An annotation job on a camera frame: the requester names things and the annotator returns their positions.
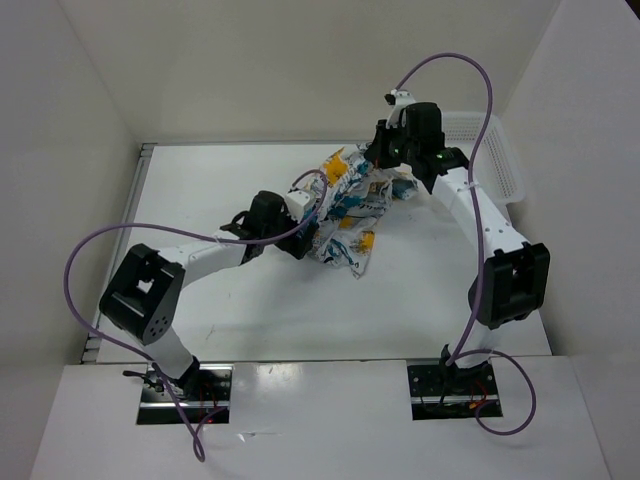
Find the colourful patterned shorts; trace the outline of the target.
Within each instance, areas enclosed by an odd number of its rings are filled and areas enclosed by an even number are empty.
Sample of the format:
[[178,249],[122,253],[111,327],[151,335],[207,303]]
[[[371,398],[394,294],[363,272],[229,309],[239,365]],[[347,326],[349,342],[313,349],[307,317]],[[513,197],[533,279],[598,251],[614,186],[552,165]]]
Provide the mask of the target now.
[[416,179],[398,168],[378,169],[364,158],[364,144],[349,145],[331,154],[306,182],[289,190],[306,190],[316,197],[319,228],[308,255],[333,267],[347,267],[361,277],[375,242],[375,226],[395,200],[418,193]]

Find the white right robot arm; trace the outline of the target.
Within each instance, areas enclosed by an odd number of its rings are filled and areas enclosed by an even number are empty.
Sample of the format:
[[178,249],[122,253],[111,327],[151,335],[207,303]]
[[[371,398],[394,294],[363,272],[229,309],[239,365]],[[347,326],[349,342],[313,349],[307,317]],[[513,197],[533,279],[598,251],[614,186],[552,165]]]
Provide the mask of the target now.
[[451,394],[481,377],[505,324],[541,307],[550,252],[527,240],[501,213],[476,179],[475,158],[446,146],[442,122],[434,103],[396,100],[389,116],[378,121],[365,157],[380,168],[408,165],[478,250],[478,271],[468,291],[470,319],[439,360],[442,392]]

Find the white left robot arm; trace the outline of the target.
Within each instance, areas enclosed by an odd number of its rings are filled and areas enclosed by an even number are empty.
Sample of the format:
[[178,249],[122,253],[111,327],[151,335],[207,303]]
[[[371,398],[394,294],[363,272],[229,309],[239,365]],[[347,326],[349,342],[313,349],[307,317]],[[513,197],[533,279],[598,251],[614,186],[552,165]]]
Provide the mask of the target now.
[[205,389],[210,374],[172,327],[180,293],[198,280],[257,258],[272,237],[277,248],[303,258],[318,229],[313,213],[318,204],[315,194],[300,189],[285,196],[261,191],[247,211],[215,233],[214,241],[162,250],[137,244],[110,280],[99,310],[152,357],[169,393],[180,400],[191,398]]

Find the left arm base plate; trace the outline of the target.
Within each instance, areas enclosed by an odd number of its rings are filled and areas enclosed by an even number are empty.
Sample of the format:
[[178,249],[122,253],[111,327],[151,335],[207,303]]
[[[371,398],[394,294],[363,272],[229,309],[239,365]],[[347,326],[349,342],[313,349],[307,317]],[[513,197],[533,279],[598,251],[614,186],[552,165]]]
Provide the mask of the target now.
[[[203,364],[200,369],[204,380],[195,389],[186,393],[179,387],[173,386],[181,408],[193,426],[201,421],[205,424],[228,424],[233,366]],[[145,373],[124,371],[123,375],[138,378],[143,382],[137,425],[175,425],[182,422],[166,387],[152,367],[148,367]]]

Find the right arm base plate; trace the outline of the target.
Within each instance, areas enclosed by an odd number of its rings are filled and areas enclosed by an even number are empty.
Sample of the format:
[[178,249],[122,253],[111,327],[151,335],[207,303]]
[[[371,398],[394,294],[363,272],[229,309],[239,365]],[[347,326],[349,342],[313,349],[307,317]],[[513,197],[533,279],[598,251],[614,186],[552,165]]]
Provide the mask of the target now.
[[410,362],[407,377],[414,421],[503,416],[494,370],[489,362],[461,379],[446,380],[435,359]]

